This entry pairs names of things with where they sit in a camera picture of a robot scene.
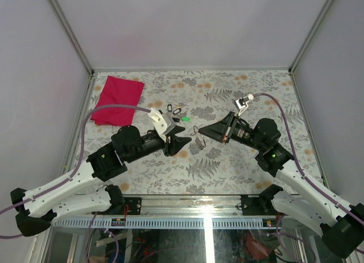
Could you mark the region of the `large silver keyring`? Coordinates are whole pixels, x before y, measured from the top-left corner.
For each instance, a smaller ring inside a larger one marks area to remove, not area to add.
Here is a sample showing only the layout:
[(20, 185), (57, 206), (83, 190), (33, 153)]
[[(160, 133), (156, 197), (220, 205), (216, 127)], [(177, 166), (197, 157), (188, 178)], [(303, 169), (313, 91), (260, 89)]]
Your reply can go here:
[(200, 150), (206, 148), (206, 142), (204, 136), (199, 132), (199, 128), (196, 125), (193, 126), (193, 132), (191, 135), (195, 137), (195, 141)]

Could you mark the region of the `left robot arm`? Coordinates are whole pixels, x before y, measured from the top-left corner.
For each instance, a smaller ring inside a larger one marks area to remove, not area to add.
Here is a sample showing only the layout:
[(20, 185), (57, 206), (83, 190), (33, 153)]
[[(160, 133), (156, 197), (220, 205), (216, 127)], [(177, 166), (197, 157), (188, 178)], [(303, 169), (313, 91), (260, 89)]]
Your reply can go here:
[(11, 191), (16, 225), (24, 237), (46, 231), (66, 217), (83, 213), (116, 215), (125, 209), (121, 189), (107, 181), (127, 171), (127, 164), (161, 150), (176, 155), (192, 139), (179, 137), (185, 129), (176, 126), (165, 138), (156, 130), (141, 135), (135, 126), (123, 126), (111, 141), (80, 162), (74, 170), (33, 190)]

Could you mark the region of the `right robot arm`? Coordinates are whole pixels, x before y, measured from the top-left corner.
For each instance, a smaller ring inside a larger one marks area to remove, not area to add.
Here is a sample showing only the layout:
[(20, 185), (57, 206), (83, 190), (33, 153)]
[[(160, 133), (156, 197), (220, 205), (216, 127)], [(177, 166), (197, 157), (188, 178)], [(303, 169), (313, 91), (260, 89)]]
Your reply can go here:
[(220, 143), (233, 140), (257, 150), (258, 166), (273, 178), (290, 186), (294, 199), (281, 187), (269, 187), (259, 200), (265, 214), (284, 213), (319, 235), (326, 247), (340, 258), (348, 258), (363, 243), (363, 204), (353, 205), (323, 184), (299, 170), (296, 158), (280, 143), (274, 120), (260, 119), (254, 128), (234, 112), (223, 120), (200, 128), (200, 134)]

